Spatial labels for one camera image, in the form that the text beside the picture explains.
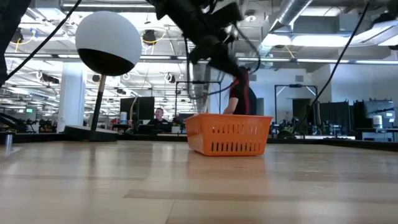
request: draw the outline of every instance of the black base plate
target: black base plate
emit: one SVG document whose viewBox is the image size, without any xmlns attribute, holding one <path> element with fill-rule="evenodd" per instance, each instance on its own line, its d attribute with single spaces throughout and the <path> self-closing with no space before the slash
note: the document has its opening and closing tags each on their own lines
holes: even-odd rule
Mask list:
<svg viewBox="0 0 398 224">
<path fill-rule="evenodd" d="M 119 137 L 116 131 L 100 128 L 97 128 L 96 131 L 91 131 L 89 127 L 84 126 L 65 126 L 64 133 L 77 141 L 114 142 Z"/>
</svg>

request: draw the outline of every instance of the white sphere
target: white sphere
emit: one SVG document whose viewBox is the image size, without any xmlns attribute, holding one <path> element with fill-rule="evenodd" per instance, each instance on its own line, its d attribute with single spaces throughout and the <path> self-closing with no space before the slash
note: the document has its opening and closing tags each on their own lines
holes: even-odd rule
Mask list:
<svg viewBox="0 0 398 224">
<path fill-rule="evenodd" d="M 81 60 L 103 75 L 122 75 L 133 69 L 141 56 L 141 37 L 134 25 L 115 12 L 95 12 L 85 17 L 76 31 Z"/>
</svg>

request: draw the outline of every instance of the plastic basket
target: plastic basket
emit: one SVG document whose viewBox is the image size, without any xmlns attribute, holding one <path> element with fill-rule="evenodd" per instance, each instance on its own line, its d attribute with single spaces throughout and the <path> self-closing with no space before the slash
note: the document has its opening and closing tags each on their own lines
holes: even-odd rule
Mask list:
<svg viewBox="0 0 398 224">
<path fill-rule="evenodd" d="M 270 116 L 192 116 L 185 120 L 188 145 L 206 156 L 262 155 L 271 121 Z"/>
</svg>

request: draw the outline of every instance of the white column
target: white column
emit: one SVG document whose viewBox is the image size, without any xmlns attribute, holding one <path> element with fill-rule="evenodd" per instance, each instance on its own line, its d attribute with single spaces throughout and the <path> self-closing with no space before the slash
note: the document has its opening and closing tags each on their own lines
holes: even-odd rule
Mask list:
<svg viewBox="0 0 398 224">
<path fill-rule="evenodd" d="M 86 72 L 83 63 L 63 63 L 57 132 L 83 125 Z"/>
</svg>

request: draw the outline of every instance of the wooden floor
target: wooden floor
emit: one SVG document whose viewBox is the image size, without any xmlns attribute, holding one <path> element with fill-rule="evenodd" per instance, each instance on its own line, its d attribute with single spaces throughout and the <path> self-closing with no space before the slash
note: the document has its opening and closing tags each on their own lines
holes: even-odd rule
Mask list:
<svg viewBox="0 0 398 224">
<path fill-rule="evenodd" d="M 269 145 L 263 157 L 204 157 L 186 143 L 132 141 L 15 149 L 0 157 L 4 224 L 398 223 L 393 152 Z"/>
</svg>

